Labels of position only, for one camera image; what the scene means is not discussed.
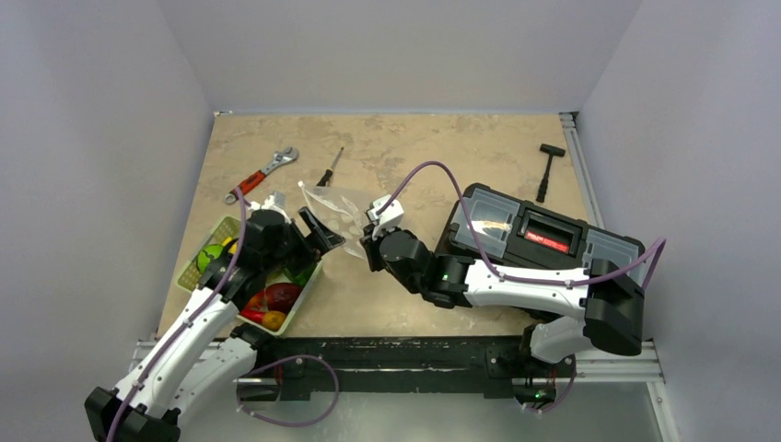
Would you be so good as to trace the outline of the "red apple toy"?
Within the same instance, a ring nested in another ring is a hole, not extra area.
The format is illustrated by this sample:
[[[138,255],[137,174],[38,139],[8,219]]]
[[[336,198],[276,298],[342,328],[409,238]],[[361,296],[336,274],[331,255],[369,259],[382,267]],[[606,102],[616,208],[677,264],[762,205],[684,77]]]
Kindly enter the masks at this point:
[[[245,305],[245,310],[263,311],[264,292],[255,294]]]

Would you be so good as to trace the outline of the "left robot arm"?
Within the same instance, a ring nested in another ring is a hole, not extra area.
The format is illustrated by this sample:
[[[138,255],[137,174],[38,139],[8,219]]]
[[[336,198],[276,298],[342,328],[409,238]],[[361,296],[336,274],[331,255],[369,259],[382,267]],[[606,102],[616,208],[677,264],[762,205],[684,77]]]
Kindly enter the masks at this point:
[[[98,441],[176,441],[188,408],[222,383],[274,367],[273,335],[243,324],[209,359],[199,358],[216,335],[265,288],[270,274],[301,273],[344,244],[307,207],[298,211],[309,234],[273,209],[243,214],[239,233],[203,271],[180,316],[145,358],[111,389],[85,401]]]

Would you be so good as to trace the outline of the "green lime toy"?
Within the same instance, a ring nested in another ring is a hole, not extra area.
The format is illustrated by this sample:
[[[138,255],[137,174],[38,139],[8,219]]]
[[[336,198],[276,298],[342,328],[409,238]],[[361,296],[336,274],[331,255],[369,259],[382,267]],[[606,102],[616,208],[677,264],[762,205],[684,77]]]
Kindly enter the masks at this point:
[[[203,274],[208,265],[215,259],[219,258],[224,250],[224,247],[220,244],[209,244],[204,246],[196,255],[195,265],[199,274]]]

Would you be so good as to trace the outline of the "clear zip top bag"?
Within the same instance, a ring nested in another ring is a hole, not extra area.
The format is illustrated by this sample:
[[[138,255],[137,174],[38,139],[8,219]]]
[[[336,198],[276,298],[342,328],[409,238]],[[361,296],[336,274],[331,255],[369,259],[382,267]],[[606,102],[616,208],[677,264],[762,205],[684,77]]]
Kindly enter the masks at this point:
[[[315,186],[302,180],[297,185],[309,210],[327,228],[344,238],[342,248],[345,252],[365,261],[367,255],[359,240],[368,223],[366,210],[375,197],[361,190]]]

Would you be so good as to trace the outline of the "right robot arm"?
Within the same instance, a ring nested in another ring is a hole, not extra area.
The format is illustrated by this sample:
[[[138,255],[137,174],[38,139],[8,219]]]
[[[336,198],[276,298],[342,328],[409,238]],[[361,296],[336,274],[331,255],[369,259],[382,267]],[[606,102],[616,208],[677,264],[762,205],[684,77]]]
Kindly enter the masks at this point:
[[[538,375],[588,349],[636,356],[642,351],[645,290],[613,262],[540,270],[494,266],[466,256],[435,254],[412,232],[368,226],[360,240],[371,271],[386,271],[408,292],[440,308],[512,307],[553,313],[528,328],[519,367]]]

